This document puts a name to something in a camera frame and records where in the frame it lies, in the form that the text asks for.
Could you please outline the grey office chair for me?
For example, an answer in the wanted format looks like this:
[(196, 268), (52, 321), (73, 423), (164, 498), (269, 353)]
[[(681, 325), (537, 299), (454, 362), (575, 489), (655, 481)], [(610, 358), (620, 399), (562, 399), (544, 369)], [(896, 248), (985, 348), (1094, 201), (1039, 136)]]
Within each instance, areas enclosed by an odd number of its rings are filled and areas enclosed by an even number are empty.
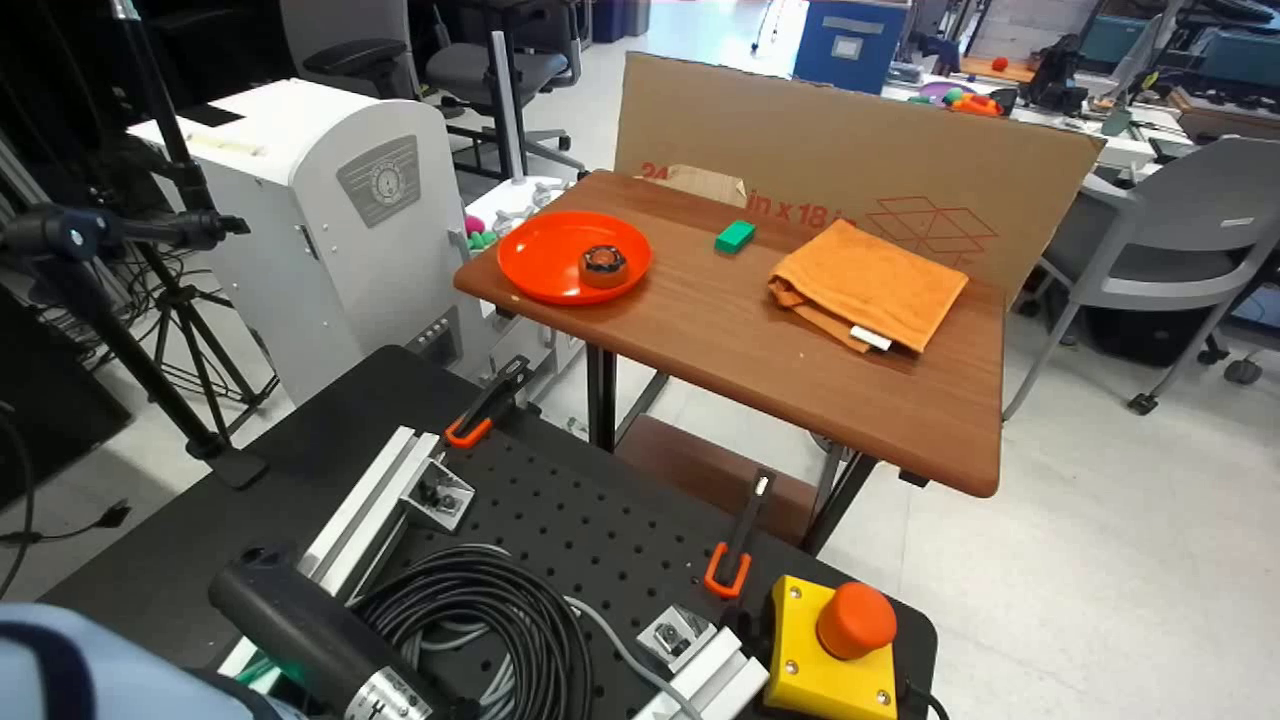
[(1106, 312), (1201, 312), (1198, 336), (1166, 376), (1127, 396), (1138, 417), (1198, 362), (1231, 299), (1276, 248), (1280, 145), (1219, 136), (1166, 165), (1133, 190), (1088, 176), (1066, 223), (1038, 259), (1045, 286), (1066, 290), (1066, 308), (1030, 365), (1006, 419), (1034, 396), (1053, 353), (1085, 308)]

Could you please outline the aluminium extrusion rail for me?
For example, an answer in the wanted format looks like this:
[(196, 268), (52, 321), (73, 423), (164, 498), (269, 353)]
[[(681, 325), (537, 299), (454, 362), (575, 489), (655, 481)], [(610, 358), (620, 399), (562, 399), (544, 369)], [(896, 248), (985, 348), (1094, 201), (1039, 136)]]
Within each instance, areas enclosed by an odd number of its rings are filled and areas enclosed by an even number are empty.
[(358, 691), (389, 669), (389, 645), (354, 604), (407, 526), (458, 533), (474, 500), (438, 433), (395, 429), (299, 557), (246, 548), (207, 595), (289, 682)]

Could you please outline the orange black clamp left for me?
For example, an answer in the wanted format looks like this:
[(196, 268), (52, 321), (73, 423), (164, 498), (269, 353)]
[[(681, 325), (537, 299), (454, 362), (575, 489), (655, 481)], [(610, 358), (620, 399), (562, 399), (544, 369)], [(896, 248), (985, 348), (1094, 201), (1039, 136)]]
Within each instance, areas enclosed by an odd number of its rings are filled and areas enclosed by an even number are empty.
[(520, 396), (520, 389), (532, 382), (532, 365), (523, 358), (514, 358), (486, 389), (482, 396), (444, 429), (448, 450), (478, 450), (495, 417)]

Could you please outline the chocolate donut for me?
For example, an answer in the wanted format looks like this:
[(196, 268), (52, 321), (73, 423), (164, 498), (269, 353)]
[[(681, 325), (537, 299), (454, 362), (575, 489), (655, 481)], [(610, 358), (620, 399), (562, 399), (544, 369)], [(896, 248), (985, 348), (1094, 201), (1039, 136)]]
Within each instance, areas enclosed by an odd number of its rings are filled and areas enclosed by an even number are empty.
[(582, 276), (597, 290), (612, 290), (629, 276), (629, 255), (618, 244), (597, 244), (582, 255)]

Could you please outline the blue storage bin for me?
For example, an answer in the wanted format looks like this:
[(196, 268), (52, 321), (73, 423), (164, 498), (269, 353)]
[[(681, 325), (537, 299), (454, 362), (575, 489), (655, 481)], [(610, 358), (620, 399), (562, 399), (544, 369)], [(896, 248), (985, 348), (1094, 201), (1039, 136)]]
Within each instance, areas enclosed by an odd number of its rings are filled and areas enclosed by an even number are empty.
[(809, 0), (792, 75), (878, 97), (914, 0)]

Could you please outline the brown cardboard sheet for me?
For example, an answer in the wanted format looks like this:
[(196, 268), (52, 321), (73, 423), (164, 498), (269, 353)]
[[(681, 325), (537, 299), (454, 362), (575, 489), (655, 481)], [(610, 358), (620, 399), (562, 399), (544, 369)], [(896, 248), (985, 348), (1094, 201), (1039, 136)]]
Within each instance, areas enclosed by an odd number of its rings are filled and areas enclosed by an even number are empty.
[(1095, 157), (1085, 131), (651, 54), (625, 62), (620, 173), (731, 176), (759, 220), (826, 228), (843, 215), (969, 272), (1001, 303), (1030, 282)]

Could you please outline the wooden side table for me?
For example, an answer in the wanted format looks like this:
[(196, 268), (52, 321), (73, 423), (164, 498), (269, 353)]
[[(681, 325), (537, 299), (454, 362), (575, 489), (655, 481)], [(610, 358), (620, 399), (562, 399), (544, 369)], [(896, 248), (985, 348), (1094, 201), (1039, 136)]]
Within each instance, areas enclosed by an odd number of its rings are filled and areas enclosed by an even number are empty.
[(834, 540), (878, 465), (969, 498), (1001, 489), (1001, 299), (963, 294), (922, 362), (862, 358), (769, 299), (771, 263), (809, 239), (806, 228), (765, 220), (739, 255), (720, 255), (713, 235), (731, 220), (729, 204), (618, 173), (586, 176), (544, 220), (558, 213), (600, 213), (640, 228), (655, 251), (649, 282), (604, 308), (558, 308), (509, 286), (495, 255), (482, 251), (458, 272), (458, 290), (589, 345), (597, 450), (618, 450), (612, 371), (629, 358), (849, 452), (837, 481), (783, 521), (783, 537), (806, 554)]

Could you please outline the white grey machine cabinet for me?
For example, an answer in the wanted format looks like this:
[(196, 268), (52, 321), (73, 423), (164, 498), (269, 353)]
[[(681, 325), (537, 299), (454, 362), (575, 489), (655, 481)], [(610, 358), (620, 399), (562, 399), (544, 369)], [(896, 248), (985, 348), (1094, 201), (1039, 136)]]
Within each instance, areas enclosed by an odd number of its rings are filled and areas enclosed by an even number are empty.
[(552, 358), (544, 328), (454, 286), (474, 248), (434, 104), (273, 80), (184, 110), (176, 128), (211, 204), (247, 223), (207, 263), (289, 399), (423, 336), (478, 385), (514, 358)]

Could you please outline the orange black clamp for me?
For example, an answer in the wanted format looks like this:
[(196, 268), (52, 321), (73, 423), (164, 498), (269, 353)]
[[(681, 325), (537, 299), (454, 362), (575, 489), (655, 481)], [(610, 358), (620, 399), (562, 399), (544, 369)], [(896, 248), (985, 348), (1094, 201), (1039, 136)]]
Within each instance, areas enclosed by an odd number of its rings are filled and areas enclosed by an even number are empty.
[(705, 592), (718, 601), (739, 601), (751, 578), (751, 537), (759, 526), (759, 511), (769, 504), (771, 492), (771, 477), (759, 471), (751, 481), (748, 504), (739, 511), (739, 521), (731, 526), (731, 533), (725, 540), (713, 544), (713, 557), (705, 564)]
[(532, 365), (523, 358), (514, 358), (486, 389), (482, 396), (444, 429), (448, 450), (478, 450), (495, 417), (520, 396), (520, 389), (532, 382)]

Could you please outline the orange black clamp right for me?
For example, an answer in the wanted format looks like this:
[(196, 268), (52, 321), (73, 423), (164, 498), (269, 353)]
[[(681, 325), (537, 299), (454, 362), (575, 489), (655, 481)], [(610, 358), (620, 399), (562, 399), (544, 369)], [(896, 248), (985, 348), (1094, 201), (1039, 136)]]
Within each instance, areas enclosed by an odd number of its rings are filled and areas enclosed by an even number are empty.
[(751, 481), (748, 504), (739, 511), (739, 521), (731, 526), (731, 533), (725, 540), (713, 544), (713, 557), (705, 564), (705, 592), (718, 601), (739, 601), (751, 578), (751, 537), (759, 526), (759, 511), (769, 504), (771, 492), (771, 477), (759, 471)]

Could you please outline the orange round plate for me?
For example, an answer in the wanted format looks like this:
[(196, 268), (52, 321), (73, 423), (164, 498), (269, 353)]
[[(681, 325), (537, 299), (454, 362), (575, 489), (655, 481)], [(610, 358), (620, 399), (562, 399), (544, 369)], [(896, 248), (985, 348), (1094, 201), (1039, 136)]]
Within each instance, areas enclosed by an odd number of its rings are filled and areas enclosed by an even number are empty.
[[(582, 276), (582, 255), (597, 244), (618, 244), (629, 255), (629, 276), (597, 290)], [(495, 248), (502, 276), (544, 303), (612, 303), (640, 290), (651, 272), (651, 239), (604, 213), (542, 213), (509, 231)]]

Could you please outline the black office chair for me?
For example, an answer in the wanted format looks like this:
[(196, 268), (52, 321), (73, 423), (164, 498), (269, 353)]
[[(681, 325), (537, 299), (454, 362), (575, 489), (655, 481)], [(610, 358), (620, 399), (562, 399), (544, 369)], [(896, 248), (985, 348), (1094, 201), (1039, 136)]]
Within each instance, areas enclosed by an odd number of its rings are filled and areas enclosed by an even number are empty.
[(458, 128), (478, 176), (520, 176), (532, 157), (582, 173), (564, 128), (530, 131), (523, 110), (582, 80), (582, 0), (280, 0), (303, 75), (380, 100), (427, 100), (490, 118)]

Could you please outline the folded orange cloth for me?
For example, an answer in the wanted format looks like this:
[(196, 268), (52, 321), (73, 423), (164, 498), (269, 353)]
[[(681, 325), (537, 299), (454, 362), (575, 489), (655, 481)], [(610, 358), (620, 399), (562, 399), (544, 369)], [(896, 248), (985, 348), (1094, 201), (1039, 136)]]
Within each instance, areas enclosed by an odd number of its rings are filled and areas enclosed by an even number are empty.
[(769, 294), (783, 312), (852, 353), (869, 353), (869, 336), (925, 353), (963, 290), (963, 272), (849, 220), (834, 220), (769, 276)]

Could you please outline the black perforated robot table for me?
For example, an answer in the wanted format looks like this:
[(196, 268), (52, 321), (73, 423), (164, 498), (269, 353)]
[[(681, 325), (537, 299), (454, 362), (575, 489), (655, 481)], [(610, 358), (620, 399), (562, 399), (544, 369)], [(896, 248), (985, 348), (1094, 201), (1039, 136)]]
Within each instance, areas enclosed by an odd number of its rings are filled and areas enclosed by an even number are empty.
[[(266, 481), (246, 492), (219, 481), (192, 485), (62, 581), (52, 601), (207, 674), (238, 645), (238, 629), (207, 604), (211, 578), (247, 548), (299, 557), (392, 433), (438, 433), (468, 399), (463, 382), (385, 348), (254, 446), (269, 462)], [(589, 631), (593, 720), (640, 713), (651, 688), (625, 669), (610, 631), (640, 631), (670, 604), (705, 612), (713, 595), (700, 568), (729, 518), (537, 417), (503, 419), (448, 465), (478, 489), (468, 518), (458, 528), (407, 521), (371, 578), (389, 586), (463, 544), (514, 554), (523, 574), (604, 616)]]

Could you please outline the green rectangular block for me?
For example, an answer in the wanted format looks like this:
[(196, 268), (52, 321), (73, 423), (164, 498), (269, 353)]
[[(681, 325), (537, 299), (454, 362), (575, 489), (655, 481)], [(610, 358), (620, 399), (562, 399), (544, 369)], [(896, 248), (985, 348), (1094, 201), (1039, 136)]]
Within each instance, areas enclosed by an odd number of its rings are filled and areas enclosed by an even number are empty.
[(751, 220), (731, 220), (718, 231), (713, 248), (725, 255), (745, 251), (758, 239), (758, 223)]

